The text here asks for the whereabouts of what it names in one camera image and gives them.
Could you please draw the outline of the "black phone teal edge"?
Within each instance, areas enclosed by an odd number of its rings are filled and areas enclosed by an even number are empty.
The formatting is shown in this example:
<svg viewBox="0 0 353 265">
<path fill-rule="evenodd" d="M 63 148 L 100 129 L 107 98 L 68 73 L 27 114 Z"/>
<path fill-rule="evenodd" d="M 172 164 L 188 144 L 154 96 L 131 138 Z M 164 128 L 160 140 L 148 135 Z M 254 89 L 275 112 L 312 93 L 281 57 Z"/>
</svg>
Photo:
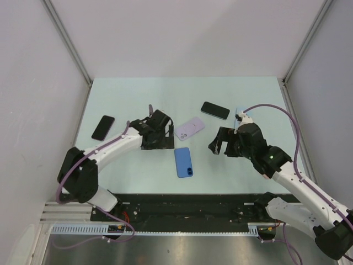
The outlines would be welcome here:
<svg viewBox="0 0 353 265">
<path fill-rule="evenodd" d="M 210 102 L 203 103 L 201 107 L 201 112 L 223 120 L 226 120 L 230 114 L 229 109 Z"/>
</svg>

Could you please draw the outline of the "blue phone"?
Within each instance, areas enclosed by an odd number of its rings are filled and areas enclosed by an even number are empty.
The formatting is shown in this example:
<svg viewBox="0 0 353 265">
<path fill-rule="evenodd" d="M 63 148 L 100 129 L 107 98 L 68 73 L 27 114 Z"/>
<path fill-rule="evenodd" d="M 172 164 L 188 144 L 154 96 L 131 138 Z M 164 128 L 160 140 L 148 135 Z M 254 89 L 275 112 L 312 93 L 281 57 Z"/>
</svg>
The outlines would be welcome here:
<svg viewBox="0 0 353 265">
<path fill-rule="evenodd" d="M 192 168 L 192 161 L 190 150 L 188 147 L 183 147 L 174 150 L 176 173 L 178 178 L 192 177 L 194 172 Z"/>
</svg>

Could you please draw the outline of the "lilac phone case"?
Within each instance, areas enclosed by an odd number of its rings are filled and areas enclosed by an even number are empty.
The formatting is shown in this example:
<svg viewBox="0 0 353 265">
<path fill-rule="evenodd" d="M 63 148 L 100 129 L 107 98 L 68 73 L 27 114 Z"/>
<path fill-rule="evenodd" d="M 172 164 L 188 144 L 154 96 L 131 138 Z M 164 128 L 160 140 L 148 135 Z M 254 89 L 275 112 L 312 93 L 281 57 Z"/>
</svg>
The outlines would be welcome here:
<svg viewBox="0 0 353 265">
<path fill-rule="evenodd" d="M 180 141 L 185 141 L 205 128 L 205 123 L 198 117 L 194 117 L 191 120 L 178 126 L 174 133 Z"/>
</svg>

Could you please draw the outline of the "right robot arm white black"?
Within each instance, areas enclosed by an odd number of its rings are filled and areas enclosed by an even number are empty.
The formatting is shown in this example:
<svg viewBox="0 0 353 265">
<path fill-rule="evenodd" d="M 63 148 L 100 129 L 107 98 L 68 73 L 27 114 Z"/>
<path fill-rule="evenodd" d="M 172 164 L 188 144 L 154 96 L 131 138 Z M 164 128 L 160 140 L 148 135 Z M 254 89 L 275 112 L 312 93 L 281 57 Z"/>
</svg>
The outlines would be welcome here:
<svg viewBox="0 0 353 265">
<path fill-rule="evenodd" d="M 303 205 L 292 206 L 267 193 L 266 200 L 254 208 L 258 220 L 281 220 L 311 237 L 329 258 L 344 257 L 352 247 L 352 210 L 295 169 L 286 152 L 268 145 L 256 124 L 243 124 L 237 129 L 221 127 L 208 148 L 218 155 L 223 142 L 227 144 L 226 156 L 248 159 L 260 175 L 286 188 Z"/>
</svg>

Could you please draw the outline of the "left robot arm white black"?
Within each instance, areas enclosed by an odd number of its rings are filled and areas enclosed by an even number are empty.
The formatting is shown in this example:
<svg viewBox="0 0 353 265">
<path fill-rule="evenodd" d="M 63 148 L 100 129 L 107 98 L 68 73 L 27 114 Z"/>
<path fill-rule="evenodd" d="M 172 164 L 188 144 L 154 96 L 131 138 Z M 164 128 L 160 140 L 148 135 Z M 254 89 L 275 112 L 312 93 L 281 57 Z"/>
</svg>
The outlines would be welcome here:
<svg viewBox="0 0 353 265">
<path fill-rule="evenodd" d="M 94 147 L 85 150 L 72 147 L 67 151 L 57 177 L 56 202 L 68 203 L 60 199 L 64 189 L 72 200 L 96 206 L 109 220 L 117 220 L 122 214 L 120 199 L 99 185 L 100 171 L 119 156 L 135 149 L 173 149 L 173 134 L 172 118 L 157 109 L 142 120 L 127 121 L 120 135 Z"/>
</svg>

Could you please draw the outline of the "light blue phone case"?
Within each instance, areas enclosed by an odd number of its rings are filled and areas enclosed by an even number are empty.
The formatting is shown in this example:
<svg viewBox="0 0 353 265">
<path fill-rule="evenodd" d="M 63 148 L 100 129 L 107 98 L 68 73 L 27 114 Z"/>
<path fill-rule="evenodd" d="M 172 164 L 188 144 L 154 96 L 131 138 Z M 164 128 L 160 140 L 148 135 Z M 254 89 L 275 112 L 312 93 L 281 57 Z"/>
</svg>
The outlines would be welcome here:
<svg viewBox="0 0 353 265">
<path fill-rule="evenodd" d="M 237 129 L 244 118 L 244 108 L 238 107 L 235 112 L 234 128 Z"/>
</svg>

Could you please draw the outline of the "black phone purple edge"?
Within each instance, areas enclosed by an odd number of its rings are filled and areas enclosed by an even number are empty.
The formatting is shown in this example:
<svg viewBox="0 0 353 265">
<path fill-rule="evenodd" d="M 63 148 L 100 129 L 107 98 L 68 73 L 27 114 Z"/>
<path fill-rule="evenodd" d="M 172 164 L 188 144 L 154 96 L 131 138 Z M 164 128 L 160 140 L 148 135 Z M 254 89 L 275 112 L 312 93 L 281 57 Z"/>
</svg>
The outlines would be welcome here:
<svg viewBox="0 0 353 265">
<path fill-rule="evenodd" d="M 93 131 L 91 138 L 97 141 L 104 141 L 114 121 L 114 117 L 103 115 L 97 127 Z"/>
</svg>

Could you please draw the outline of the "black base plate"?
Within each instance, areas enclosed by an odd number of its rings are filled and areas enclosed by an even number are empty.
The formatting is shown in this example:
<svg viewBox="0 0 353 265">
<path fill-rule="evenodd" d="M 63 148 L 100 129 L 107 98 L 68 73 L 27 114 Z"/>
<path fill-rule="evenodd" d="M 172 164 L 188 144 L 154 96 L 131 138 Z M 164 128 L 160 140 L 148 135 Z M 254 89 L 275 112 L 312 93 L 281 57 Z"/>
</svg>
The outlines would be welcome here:
<svg viewBox="0 0 353 265">
<path fill-rule="evenodd" d="M 265 203 L 276 198 L 265 194 L 119 194 L 111 215 L 127 220 L 135 228 L 210 228 L 212 225 L 272 224 Z"/>
</svg>

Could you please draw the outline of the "aluminium rail frame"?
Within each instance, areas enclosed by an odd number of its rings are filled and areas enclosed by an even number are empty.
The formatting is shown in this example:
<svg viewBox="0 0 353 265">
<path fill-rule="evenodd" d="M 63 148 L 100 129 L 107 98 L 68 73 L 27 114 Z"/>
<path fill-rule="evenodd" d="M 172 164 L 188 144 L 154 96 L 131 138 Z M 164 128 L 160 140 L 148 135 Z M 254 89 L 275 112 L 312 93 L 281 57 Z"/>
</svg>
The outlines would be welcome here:
<svg viewBox="0 0 353 265">
<path fill-rule="evenodd" d="M 41 223 L 85 223 L 90 222 L 92 206 L 78 202 L 64 205 L 47 202 L 40 218 Z"/>
</svg>

